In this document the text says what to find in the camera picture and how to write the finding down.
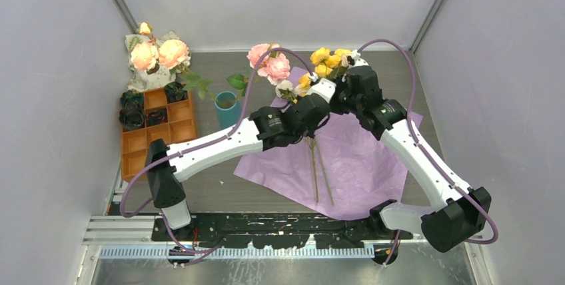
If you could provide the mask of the white yellow flower stem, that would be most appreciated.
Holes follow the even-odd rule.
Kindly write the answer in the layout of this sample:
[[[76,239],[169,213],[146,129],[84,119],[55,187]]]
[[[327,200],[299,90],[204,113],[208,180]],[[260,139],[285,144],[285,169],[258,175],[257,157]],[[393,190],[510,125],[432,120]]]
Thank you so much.
[[[276,96],[287,102],[287,105],[298,103],[298,98],[306,95],[309,89],[309,77],[303,75],[297,85],[294,85],[290,80],[284,79],[275,86]],[[306,145],[310,153],[310,165],[312,170],[312,180],[314,183],[314,199],[315,203],[320,202],[318,171],[316,165],[316,140],[311,137],[306,137]]]

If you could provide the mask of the pink rose flower stem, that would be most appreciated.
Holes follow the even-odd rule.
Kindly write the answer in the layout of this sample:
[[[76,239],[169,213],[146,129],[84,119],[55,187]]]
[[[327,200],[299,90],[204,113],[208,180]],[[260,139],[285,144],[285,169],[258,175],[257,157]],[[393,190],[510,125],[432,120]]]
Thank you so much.
[[[261,60],[265,52],[279,47],[278,43],[261,43],[248,51],[246,58],[251,68],[249,75],[233,74],[227,78],[227,83],[238,91],[238,99],[246,95],[251,72],[255,70],[257,63],[259,63],[259,67],[255,74],[265,78],[271,85],[275,86],[278,97],[283,97],[292,90],[293,83],[288,79],[290,76],[290,61],[284,53],[280,51],[272,52]]]

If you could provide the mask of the pink paper flower bouquet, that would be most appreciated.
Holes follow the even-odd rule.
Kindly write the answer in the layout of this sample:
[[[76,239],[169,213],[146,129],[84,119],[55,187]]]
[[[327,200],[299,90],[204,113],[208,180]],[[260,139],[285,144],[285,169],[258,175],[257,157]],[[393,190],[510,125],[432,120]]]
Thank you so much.
[[[234,174],[339,220],[366,218],[389,199],[400,200],[408,170],[352,114],[330,116],[306,141],[248,154]]]

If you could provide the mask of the teal cylindrical vase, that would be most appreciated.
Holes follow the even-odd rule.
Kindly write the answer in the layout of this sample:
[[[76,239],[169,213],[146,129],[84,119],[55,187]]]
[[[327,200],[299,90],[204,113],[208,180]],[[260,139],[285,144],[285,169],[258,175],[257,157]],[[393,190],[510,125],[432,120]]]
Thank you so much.
[[[241,104],[236,94],[230,91],[221,92],[216,96],[215,108],[221,129],[227,129],[235,125],[242,112]]]

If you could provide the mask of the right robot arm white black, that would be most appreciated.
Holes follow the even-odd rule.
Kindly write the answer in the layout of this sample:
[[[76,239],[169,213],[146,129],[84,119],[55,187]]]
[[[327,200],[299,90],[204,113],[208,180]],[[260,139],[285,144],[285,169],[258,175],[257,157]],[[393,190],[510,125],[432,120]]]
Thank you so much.
[[[376,73],[368,65],[349,69],[335,81],[332,111],[354,114],[362,128],[389,148],[423,189],[429,206],[387,200],[371,209],[370,230],[380,239],[395,230],[420,234],[445,253],[469,242],[487,222],[492,202],[483,187],[473,188],[424,140],[404,107],[384,99]]]

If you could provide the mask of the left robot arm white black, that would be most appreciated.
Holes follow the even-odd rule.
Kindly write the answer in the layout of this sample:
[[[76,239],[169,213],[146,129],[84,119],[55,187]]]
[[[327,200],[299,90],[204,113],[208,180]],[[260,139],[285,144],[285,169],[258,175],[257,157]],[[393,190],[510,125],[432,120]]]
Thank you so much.
[[[286,110],[262,107],[238,126],[193,142],[152,142],[146,159],[147,179],[153,204],[163,213],[170,234],[186,240],[195,229],[183,181],[226,160],[300,142],[329,115],[330,100],[330,95],[311,93]]]

